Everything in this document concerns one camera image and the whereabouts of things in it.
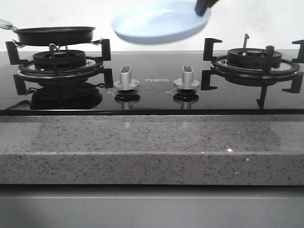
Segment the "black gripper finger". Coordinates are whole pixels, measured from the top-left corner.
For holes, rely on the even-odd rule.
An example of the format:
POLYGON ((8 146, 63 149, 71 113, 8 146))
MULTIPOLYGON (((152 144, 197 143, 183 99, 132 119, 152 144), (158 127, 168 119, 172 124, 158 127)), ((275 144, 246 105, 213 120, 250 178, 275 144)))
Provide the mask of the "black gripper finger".
POLYGON ((218 0, 197 0, 195 5, 195 13, 198 16, 203 16, 207 9, 213 7, 218 0))

